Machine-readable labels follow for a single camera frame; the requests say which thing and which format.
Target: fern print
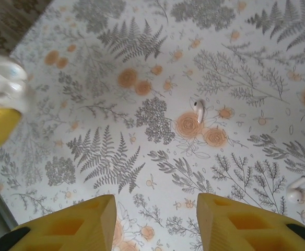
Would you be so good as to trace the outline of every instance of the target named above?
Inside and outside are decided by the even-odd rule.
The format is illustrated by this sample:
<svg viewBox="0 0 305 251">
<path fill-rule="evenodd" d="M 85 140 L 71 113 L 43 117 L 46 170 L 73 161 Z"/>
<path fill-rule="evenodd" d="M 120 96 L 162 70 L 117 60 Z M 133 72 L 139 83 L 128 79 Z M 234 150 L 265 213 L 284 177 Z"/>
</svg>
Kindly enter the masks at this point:
<svg viewBox="0 0 305 251">
<path fill-rule="evenodd" d="M 169 161 L 169 155 L 165 151 L 150 151 L 148 154 L 152 161 L 158 162 L 159 170 L 172 174 L 172 182 L 182 191 L 190 194 L 195 192 L 215 193 L 208 179 L 200 172 L 192 171 L 189 163 L 185 158 L 173 159 L 173 163 Z"/>
<path fill-rule="evenodd" d="M 160 0 L 144 0 L 144 1 L 148 3 L 149 7 L 154 7 L 157 9 L 153 12 L 153 14 L 165 17 L 167 23 L 169 23 L 168 15 L 166 13 L 166 10 L 168 8 L 168 2 L 166 0 L 163 3 L 160 2 Z"/>
<path fill-rule="evenodd" d="M 140 147 L 129 157 L 126 155 L 128 149 L 121 132 L 119 146 L 115 149 L 109 125 L 105 128 L 103 136 L 99 130 L 98 128 L 95 131 L 93 139 L 90 129 L 84 139 L 80 135 L 67 143 L 74 160 L 78 159 L 77 167 L 80 167 L 80 173 L 88 173 L 84 182 L 95 178 L 95 189 L 105 184 L 118 185 L 118 193 L 129 185 L 131 193 L 137 187 L 137 176 L 145 165 L 143 163 L 135 166 Z"/>
<path fill-rule="evenodd" d="M 285 147 L 279 147 L 276 140 L 268 135 L 251 135 L 248 139 L 254 146 L 262 147 L 267 157 L 283 159 L 286 169 L 297 173 L 305 174 L 305 147 L 298 141 L 283 143 Z"/>
<path fill-rule="evenodd" d="M 263 34 L 271 30 L 270 38 L 277 37 L 277 43 L 294 37 L 287 46 L 286 50 L 292 47 L 305 43 L 305 0 L 300 0 L 300 12 L 291 2 L 286 0 L 285 12 L 279 9 L 278 3 L 275 2 L 272 6 L 271 13 L 268 14 L 263 10 L 261 15 L 255 14 L 246 20 L 247 23 L 255 25 L 256 29 L 262 29 Z"/>
<path fill-rule="evenodd" d="M 284 176 L 280 177 L 278 163 L 270 164 L 265 160 L 256 161 L 254 166 L 248 166 L 247 157 L 236 157 L 234 153 L 231 153 L 231 160 L 219 154 L 215 155 L 215 159 L 217 166 L 211 167 L 214 173 L 213 179 L 229 180 L 233 183 L 228 198 L 256 204 L 259 208 L 270 209 L 282 215 L 287 214 L 285 197 L 277 196 L 284 190 L 287 182 Z M 254 182 L 257 183 L 258 188 L 252 188 Z M 253 192 L 257 195 L 257 199 L 252 195 Z"/>
<path fill-rule="evenodd" d="M 135 18 L 132 18 L 129 29 L 127 28 L 126 21 L 123 21 L 120 30 L 118 25 L 115 25 L 112 31 L 108 29 L 107 32 L 99 35 L 98 39 L 108 48 L 110 54 L 116 53 L 115 59 L 123 57 L 122 61 L 126 62 L 131 58 L 144 56 L 146 61 L 150 55 L 153 54 L 154 58 L 157 58 L 161 53 L 161 46 L 168 37 L 165 36 L 159 39 L 162 30 L 163 25 L 153 34 L 150 25 L 145 20 L 144 30 L 140 32 Z"/>
<path fill-rule="evenodd" d="M 204 81 L 197 83 L 197 90 L 201 94 L 212 95 L 231 89 L 229 94 L 232 97 L 244 100 L 249 106 L 260 107 L 270 98 L 288 104 L 282 95 L 289 89 L 276 69 L 264 68 L 265 70 L 257 73 L 246 61 L 235 61 L 225 53 L 210 53 L 205 50 L 194 57 L 194 64 L 199 70 L 206 72 Z M 262 91 L 259 77 L 269 82 L 272 94 Z"/>
</svg>

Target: earbud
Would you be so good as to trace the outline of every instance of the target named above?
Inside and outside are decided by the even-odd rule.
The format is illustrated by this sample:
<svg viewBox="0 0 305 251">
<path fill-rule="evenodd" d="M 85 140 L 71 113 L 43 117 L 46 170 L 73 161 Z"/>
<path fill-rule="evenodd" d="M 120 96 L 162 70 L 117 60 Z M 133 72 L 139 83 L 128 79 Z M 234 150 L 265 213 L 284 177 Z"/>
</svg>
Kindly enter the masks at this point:
<svg viewBox="0 0 305 251">
<path fill-rule="evenodd" d="M 302 200 L 302 192 L 298 188 L 304 183 L 305 176 L 302 176 L 287 187 L 286 196 L 290 202 L 297 204 Z"/>
<path fill-rule="evenodd" d="M 201 123 L 203 121 L 204 116 L 204 106 L 200 101 L 196 101 L 194 103 L 194 111 L 198 114 L 198 123 Z"/>
</svg>

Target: leaf print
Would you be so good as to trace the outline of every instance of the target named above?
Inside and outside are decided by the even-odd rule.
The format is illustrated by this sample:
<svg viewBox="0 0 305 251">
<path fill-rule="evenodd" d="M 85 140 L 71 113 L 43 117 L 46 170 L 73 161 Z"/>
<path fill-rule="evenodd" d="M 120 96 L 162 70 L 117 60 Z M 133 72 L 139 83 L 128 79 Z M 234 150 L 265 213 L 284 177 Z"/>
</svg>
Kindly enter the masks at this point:
<svg viewBox="0 0 305 251">
<path fill-rule="evenodd" d="M 234 10 L 223 6 L 225 0 L 184 0 L 171 10 L 176 22 L 192 19 L 200 29 L 215 26 L 216 31 L 227 29 L 235 19 Z"/>
<path fill-rule="evenodd" d="M 132 18 L 129 29 L 126 21 L 123 21 L 120 30 L 118 24 L 116 24 L 112 31 L 108 29 L 107 32 L 99 35 L 98 39 L 105 47 L 108 47 L 110 54 L 117 53 L 115 59 L 124 56 L 122 61 L 126 62 L 131 58 L 143 55 L 146 61 L 150 55 L 154 54 L 154 58 L 157 58 L 161 53 L 160 48 L 167 38 L 165 36 L 159 40 L 162 30 L 163 25 L 153 34 L 150 25 L 145 20 L 145 28 L 143 32 L 140 32 L 135 18 Z"/>
<path fill-rule="evenodd" d="M 234 56 L 242 63 L 246 63 L 249 59 L 253 59 L 256 64 L 261 67 L 265 67 L 265 62 L 268 63 L 276 62 L 281 65 L 290 66 L 291 63 L 294 64 L 304 64 L 305 54 L 299 53 L 285 57 L 283 51 L 273 51 L 269 52 L 267 47 L 263 46 L 259 50 L 246 51 L 251 45 L 251 42 L 243 43 L 240 45 L 224 45 L 225 48 L 232 51 Z"/>
<path fill-rule="evenodd" d="M 254 166 L 247 167 L 248 158 L 236 157 L 234 153 L 231 153 L 234 166 L 232 166 L 232 162 L 226 156 L 217 154 L 215 159 L 218 166 L 214 165 L 211 167 L 214 173 L 213 179 L 219 181 L 229 180 L 233 183 L 228 198 L 237 199 L 247 204 L 250 204 L 250 202 L 255 203 L 262 209 L 271 209 L 273 212 L 286 215 L 285 197 L 281 196 L 280 200 L 278 200 L 276 195 L 284 190 L 287 182 L 284 176 L 280 177 L 279 175 L 280 169 L 278 163 L 270 164 L 267 160 L 264 162 L 256 161 Z M 249 191 L 254 181 L 259 187 L 255 187 L 252 190 L 258 196 L 258 199 L 251 196 Z"/>
<path fill-rule="evenodd" d="M 154 7 L 158 9 L 154 11 L 153 14 L 165 17 L 167 23 L 169 23 L 168 15 L 166 13 L 168 7 L 167 1 L 164 1 L 163 3 L 161 3 L 160 0 L 144 0 L 144 1 L 148 3 L 149 7 Z"/>
<path fill-rule="evenodd" d="M 268 68 L 266 72 L 259 72 L 258 75 L 270 82 L 270 87 L 274 92 L 278 92 L 278 96 L 262 91 L 258 82 L 259 76 L 246 63 L 235 62 L 225 53 L 201 50 L 194 57 L 194 64 L 199 70 L 206 72 L 203 76 L 204 81 L 198 83 L 197 90 L 201 94 L 217 94 L 218 91 L 223 92 L 235 87 L 230 95 L 236 99 L 245 100 L 249 106 L 260 107 L 266 98 L 288 104 L 281 97 L 282 93 L 287 91 L 284 89 L 286 84 L 275 69 Z"/>
<path fill-rule="evenodd" d="M 150 151 L 148 154 L 152 161 L 158 162 L 159 170 L 172 174 L 172 182 L 186 193 L 194 194 L 196 191 L 215 193 L 208 179 L 200 171 L 193 172 L 185 158 L 173 159 L 169 162 L 169 155 L 165 151 Z"/>
<path fill-rule="evenodd" d="M 122 0 L 78 0 L 73 5 L 73 14 L 78 21 L 86 23 L 88 33 L 99 33 L 107 27 L 109 18 L 119 19 L 125 10 Z"/>
<path fill-rule="evenodd" d="M 98 189 L 104 184 L 118 185 L 118 193 L 129 185 L 131 193 L 137 187 L 136 179 L 145 163 L 134 167 L 140 147 L 135 154 L 128 157 L 126 142 L 120 132 L 120 144 L 115 150 L 113 138 L 110 134 L 109 125 L 105 128 L 103 137 L 100 136 L 99 128 L 96 130 L 93 139 L 90 138 L 91 129 L 85 135 L 84 140 L 80 135 L 66 145 L 72 150 L 74 160 L 79 159 L 77 167 L 81 166 L 80 172 L 89 171 L 84 182 L 96 178 L 93 188 Z"/>
<path fill-rule="evenodd" d="M 52 208 L 43 205 L 47 197 L 46 196 L 38 197 L 37 193 L 38 193 L 37 190 L 32 189 L 30 191 L 26 191 L 26 193 L 14 193 L 12 194 L 12 196 L 18 196 L 22 200 L 25 207 L 25 211 L 27 211 L 29 203 L 31 203 L 34 208 L 33 210 L 34 214 L 40 211 L 42 216 L 53 213 L 54 210 Z"/>
<path fill-rule="evenodd" d="M 159 143 L 163 139 L 164 145 L 167 145 L 174 139 L 171 119 L 165 117 L 166 111 L 167 103 L 158 97 L 146 99 L 136 111 L 136 127 L 148 126 L 145 131 L 148 141 Z"/>
<path fill-rule="evenodd" d="M 166 227 L 170 235 L 185 236 L 186 234 L 189 234 L 190 237 L 195 237 L 195 243 L 190 243 L 192 246 L 191 250 L 202 250 L 202 241 L 197 221 L 189 218 L 186 223 L 187 227 L 183 226 L 183 219 L 181 217 L 173 216 L 167 218 Z"/>
<path fill-rule="evenodd" d="M 59 186 L 62 183 L 73 184 L 76 182 L 75 167 L 73 161 L 64 157 L 58 159 L 53 157 L 53 162 L 48 161 L 45 168 L 46 175 L 49 179 L 48 185 Z"/>
<path fill-rule="evenodd" d="M 16 165 L 16 162 L 11 161 L 11 156 L 4 149 L 0 149 L 0 162 L 4 163 L 1 169 L 1 175 L 7 178 L 7 184 L 10 188 L 17 190 L 21 184 L 18 181 L 19 177 L 19 168 Z"/>
<path fill-rule="evenodd" d="M 137 208 L 143 208 L 139 211 L 139 214 L 143 215 L 149 220 L 154 220 L 161 227 L 164 227 L 162 225 L 162 219 L 160 218 L 160 210 L 156 205 L 152 208 L 149 208 L 146 200 L 144 199 L 144 196 L 138 193 L 133 196 L 133 200 Z"/>
<path fill-rule="evenodd" d="M 289 50 L 305 42 L 305 0 L 300 0 L 300 9 L 301 15 L 291 0 L 286 0 L 285 13 L 282 14 L 278 3 L 275 2 L 270 15 L 263 10 L 262 15 L 255 14 L 254 17 L 247 20 L 247 23 L 256 25 L 256 29 L 262 28 L 263 34 L 273 27 L 270 38 L 281 31 L 277 38 L 277 43 L 293 35 L 298 35 L 287 46 L 287 50 Z"/>
<path fill-rule="evenodd" d="M 253 142 L 254 146 L 262 147 L 267 157 L 284 159 L 287 170 L 297 174 L 305 174 L 305 147 L 298 141 L 283 143 L 285 147 L 281 148 L 277 146 L 276 140 L 268 134 L 251 135 L 248 140 Z"/>
</svg>

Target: floral wallpaper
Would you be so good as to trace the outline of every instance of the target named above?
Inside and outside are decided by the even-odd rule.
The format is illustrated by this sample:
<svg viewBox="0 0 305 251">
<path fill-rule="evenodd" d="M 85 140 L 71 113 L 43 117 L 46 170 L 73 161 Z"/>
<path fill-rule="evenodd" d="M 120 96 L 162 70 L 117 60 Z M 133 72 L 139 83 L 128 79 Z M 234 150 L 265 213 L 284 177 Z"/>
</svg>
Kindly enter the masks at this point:
<svg viewBox="0 0 305 251">
<path fill-rule="evenodd" d="M 113 251 L 199 251 L 209 192 L 305 224 L 305 0 L 55 0 L 11 56 L 37 91 L 0 149 L 19 223 L 112 193 Z"/>
</svg>

